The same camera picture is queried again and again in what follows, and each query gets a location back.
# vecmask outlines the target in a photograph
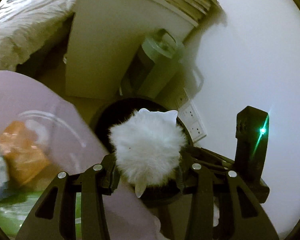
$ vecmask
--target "white cabinet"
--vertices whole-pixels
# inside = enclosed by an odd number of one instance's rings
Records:
[[[66,93],[113,97],[147,33],[165,28],[184,40],[196,26],[163,0],[77,0],[67,51]]]

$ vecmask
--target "silver pin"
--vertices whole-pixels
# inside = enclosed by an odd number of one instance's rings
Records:
[[[235,178],[237,176],[237,173],[235,171],[229,171],[228,172],[228,175],[231,177],[231,178]]]
[[[102,169],[102,165],[101,164],[96,164],[93,166],[93,170],[94,171],[100,171]]]
[[[62,171],[62,172],[60,172],[60,173],[58,174],[58,178],[59,178],[59,179],[63,179],[66,175],[67,175],[67,174],[66,174],[64,171]]]
[[[194,169],[194,170],[200,170],[201,169],[201,165],[199,163],[194,163],[194,164],[192,164],[192,169]]]

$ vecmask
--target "white wall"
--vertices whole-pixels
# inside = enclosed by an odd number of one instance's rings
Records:
[[[283,236],[300,218],[300,11],[292,0],[218,1],[224,12],[186,44],[185,87],[208,133],[200,145],[233,159],[236,114],[269,112],[263,208]]]

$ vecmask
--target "yellow floor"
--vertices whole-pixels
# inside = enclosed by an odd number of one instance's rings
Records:
[[[53,51],[48,54],[36,80],[46,85],[66,101],[74,104],[83,120],[89,124],[95,112],[106,102],[98,99],[79,98],[66,95],[66,65],[63,62],[65,53],[65,43],[55,47]]]

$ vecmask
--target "green plastic bag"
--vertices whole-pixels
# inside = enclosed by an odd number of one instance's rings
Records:
[[[0,227],[9,237],[16,237],[20,227],[43,191],[20,192],[0,202]],[[75,205],[75,229],[77,239],[81,234],[81,193],[77,193]]]

